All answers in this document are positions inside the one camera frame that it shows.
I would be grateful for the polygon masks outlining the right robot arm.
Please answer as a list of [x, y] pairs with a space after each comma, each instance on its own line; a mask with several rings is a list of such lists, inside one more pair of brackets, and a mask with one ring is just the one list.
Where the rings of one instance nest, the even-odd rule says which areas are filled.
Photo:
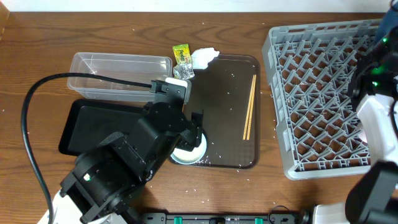
[[343, 203], [317, 205], [300, 223], [397, 223], [397, 1], [391, 1], [371, 51], [362, 56], [348, 93], [363, 126], [371, 168]]

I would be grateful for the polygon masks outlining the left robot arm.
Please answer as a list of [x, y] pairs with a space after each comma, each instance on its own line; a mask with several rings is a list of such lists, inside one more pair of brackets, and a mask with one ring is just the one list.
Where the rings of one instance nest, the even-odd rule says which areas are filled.
[[75, 165], [40, 221], [140, 223], [131, 202], [175, 150], [205, 144], [202, 124], [202, 113], [187, 119], [168, 103], [137, 108], [76, 100], [59, 144]]

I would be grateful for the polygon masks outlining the yellow green foil wrapper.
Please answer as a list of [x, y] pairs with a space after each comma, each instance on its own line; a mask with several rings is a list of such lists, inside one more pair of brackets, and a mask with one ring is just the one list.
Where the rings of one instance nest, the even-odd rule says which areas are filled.
[[190, 55], [188, 44], [173, 46], [173, 52], [177, 61], [174, 66], [174, 77], [181, 80], [189, 80], [195, 76], [193, 71], [193, 62]]

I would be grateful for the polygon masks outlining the white napkin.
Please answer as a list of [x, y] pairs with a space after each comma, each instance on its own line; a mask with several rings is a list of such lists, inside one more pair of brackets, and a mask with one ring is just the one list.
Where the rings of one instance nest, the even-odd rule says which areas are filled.
[[194, 70], [204, 70], [208, 67], [208, 64], [217, 56], [220, 52], [215, 50], [213, 47], [198, 49], [192, 53], [192, 67]]

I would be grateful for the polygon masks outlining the blue plate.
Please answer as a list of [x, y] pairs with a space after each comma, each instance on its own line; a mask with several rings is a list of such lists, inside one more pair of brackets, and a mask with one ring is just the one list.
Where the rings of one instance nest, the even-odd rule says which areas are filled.
[[374, 45], [376, 45], [385, 35], [397, 26], [397, 4], [391, 6], [379, 24], [375, 35]]

